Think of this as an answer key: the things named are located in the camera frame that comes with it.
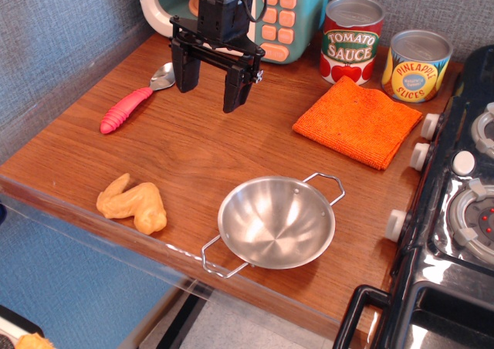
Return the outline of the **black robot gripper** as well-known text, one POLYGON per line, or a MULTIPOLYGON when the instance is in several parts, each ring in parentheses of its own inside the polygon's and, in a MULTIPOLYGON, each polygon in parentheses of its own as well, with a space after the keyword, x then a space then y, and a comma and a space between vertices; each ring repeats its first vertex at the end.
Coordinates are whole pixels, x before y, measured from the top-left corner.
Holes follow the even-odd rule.
POLYGON ((175 83, 182 93, 198 85, 201 62, 225 70, 223 112, 243 105, 253 83, 262 79, 261 58, 266 52, 249 37, 253 0, 198 0, 196 19, 178 15, 173 26, 171 55, 175 83))

